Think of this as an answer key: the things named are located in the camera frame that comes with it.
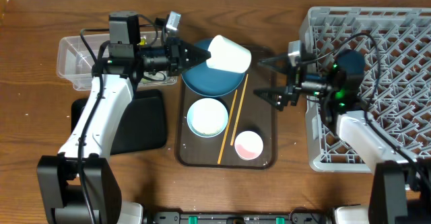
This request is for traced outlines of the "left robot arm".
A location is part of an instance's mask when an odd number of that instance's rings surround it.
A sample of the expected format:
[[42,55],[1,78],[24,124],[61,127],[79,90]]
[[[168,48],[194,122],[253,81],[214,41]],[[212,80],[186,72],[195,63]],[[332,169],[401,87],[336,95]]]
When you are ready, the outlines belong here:
[[49,223],[144,223],[144,208],[123,200],[109,166],[121,118],[146,73],[177,76],[204,63],[210,53],[177,36],[180,14],[154,24],[154,39],[141,41],[142,15],[109,16],[109,38],[91,52],[92,89],[83,112],[56,155],[44,155],[37,177]]

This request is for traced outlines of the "white cup pink inside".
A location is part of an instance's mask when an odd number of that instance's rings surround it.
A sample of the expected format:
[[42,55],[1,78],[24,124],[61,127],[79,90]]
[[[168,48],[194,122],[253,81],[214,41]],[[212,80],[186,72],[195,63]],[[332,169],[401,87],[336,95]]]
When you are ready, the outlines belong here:
[[244,131],[235,138],[234,148],[239,158],[254,160],[263,152],[263,140],[253,131]]

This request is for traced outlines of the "white cup green inside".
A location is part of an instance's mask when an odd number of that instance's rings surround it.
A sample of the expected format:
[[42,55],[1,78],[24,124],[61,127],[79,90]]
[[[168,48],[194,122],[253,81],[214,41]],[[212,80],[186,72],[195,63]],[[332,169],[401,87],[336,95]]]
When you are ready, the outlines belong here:
[[245,73],[252,61],[249,49],[222,35],[217,35],[211,40],[208,51],[211,53],[211,57],[206,60],[206,65],[210,69]]

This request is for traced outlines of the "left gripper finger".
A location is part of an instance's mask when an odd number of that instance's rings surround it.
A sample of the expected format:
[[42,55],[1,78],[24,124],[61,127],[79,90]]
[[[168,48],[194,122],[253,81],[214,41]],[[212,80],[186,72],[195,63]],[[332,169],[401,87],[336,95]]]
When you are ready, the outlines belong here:
[[183,61],[183,73],[188,73],[191,69],[194,69],[195,67],[204,65],[206,63],[206,60],[200,61],[198,58],[186,58]]
[[182,45],[184,46],[185,53],[189,55],[190,57],[196,57],[196,58],[210,58],[211,53],[208,50],[202,49],[198,46],[195,46],[191,43],[185,42],[184,40],[181,41]]

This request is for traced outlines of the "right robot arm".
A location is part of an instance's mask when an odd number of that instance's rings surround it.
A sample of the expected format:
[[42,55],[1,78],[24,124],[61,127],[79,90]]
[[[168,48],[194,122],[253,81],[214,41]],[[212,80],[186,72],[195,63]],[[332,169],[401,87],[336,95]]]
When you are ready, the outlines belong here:
[[259,66],[286,75],[287,83],[254,93],[278,110],[296,105],[300,96],[316,97],[324,125],[352,147],[372,172],[369,205],[337,207],[333,222],[429,223],[430,160],[402,150],[361,105],[358,90],[364,57],[344,50],[325,75],[309,73],[311,63],[310,54],[299,51],[259,60]]

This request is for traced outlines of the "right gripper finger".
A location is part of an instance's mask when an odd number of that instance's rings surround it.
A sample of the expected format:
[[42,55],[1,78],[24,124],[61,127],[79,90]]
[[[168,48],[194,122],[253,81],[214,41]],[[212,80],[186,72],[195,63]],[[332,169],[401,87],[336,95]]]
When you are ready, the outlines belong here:
[[282,111],[290,101],[286,87],[254,89],[253,93],[279,111]]
[[264,67],[284,75],[287,75],[290,70],[290,61],[287,54],[279,54],[274,57],[260,59],[257,64],[260,67]]

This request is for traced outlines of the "dark blue plate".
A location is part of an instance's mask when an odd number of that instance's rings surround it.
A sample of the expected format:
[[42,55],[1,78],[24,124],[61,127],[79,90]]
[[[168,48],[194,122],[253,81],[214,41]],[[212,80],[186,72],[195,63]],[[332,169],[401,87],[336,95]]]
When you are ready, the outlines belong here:
[[185,85],[201,96],[216,98],[234,91],[244,79],[245,73],[233,73],[209,68],[201,63],[182,74]]

